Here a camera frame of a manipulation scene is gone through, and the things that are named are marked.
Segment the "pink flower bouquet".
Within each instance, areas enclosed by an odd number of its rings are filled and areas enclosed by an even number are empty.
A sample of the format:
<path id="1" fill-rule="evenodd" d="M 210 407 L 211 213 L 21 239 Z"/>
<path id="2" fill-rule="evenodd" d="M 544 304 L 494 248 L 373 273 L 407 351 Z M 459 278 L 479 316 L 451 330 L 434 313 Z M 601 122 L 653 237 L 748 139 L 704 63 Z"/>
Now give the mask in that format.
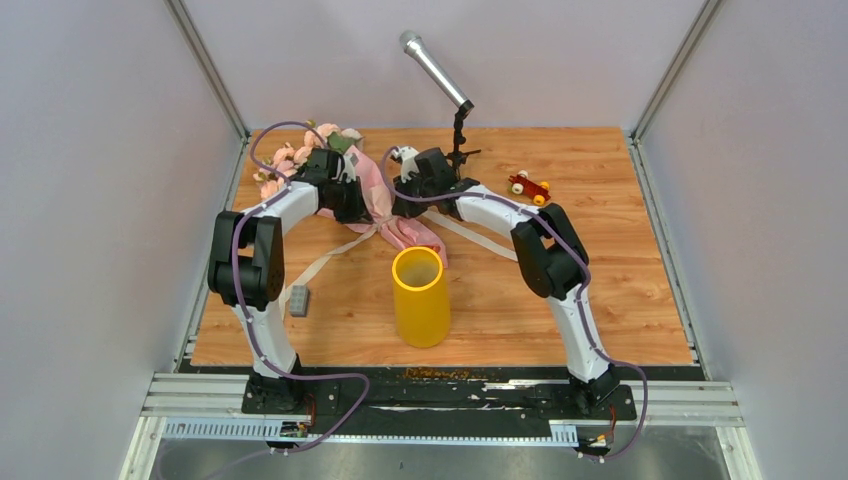
<path id="1" fill-rule="evenodd" d="M 384 240 L 398 250 L 411 247 L 428 247 L 434 250 L 444 265 L 448 264 L 446 247 L 442 239 L 416 219 L 406 219 L 391 212 L 394 197 L 385 183 L 377 163 L 364 152 L 364 136 L 353 128 L 342 129 L 336 124 L 303 125 L 294 122 L 294 127 L 305 130 L 303 145 L 293 147 L 288 141 L 282 143 L 274 155 L 251 158 L 257 164 L 253 178 L 260 185 L 260 197 L 267 201 L 284 188 L 285 181 L 296 174 L 306 163 L 313 149 L 332 140 L 343 142 L 343 154 L 354 163 L 361 184 L 365 206 L 373 218 L 370 224 L 352 223 L 348 228 L 361 235 L 370 231 L 380 233 Z"/>

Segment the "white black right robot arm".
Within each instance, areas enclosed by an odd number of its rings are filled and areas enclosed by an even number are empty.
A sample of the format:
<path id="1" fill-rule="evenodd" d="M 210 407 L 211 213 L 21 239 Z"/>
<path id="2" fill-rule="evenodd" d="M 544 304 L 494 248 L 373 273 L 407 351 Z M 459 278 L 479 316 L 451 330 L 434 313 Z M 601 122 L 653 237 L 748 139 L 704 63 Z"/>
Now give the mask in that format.
<path id="1" fill-rule="evenodd" d="M 382 159 L 401 166 L 400 175 L 386 182 L 397 214 L 416 217 L 435 207 L 511 240 L 525 284 L 548 303 L 555 318 L 567 355 L 573 408 L 589 418 L 607 409 L 619 380 L 589 305 L 588 255 L 564 209 L 554 203 L 536 207 L 516 202 L 461 178 L 438 148 L 418 152 L 392 146 Z"/>

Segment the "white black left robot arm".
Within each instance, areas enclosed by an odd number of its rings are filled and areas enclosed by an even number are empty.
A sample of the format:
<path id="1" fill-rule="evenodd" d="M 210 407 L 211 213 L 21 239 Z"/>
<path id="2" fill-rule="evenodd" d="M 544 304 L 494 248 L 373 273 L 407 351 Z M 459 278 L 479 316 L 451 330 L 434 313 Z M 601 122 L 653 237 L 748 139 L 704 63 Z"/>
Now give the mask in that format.
<path id="1" fill-rule="evenodd" d="M 308 376 L 284 327 L 284 236 L 321 209 L 341 223 L 370 223 L 351 154 L 313 150 L 268 199 L 215 220 L 207 283 L 237 314 L 251 348 L 248 404 L 293 413 L 306 400 Z"/>

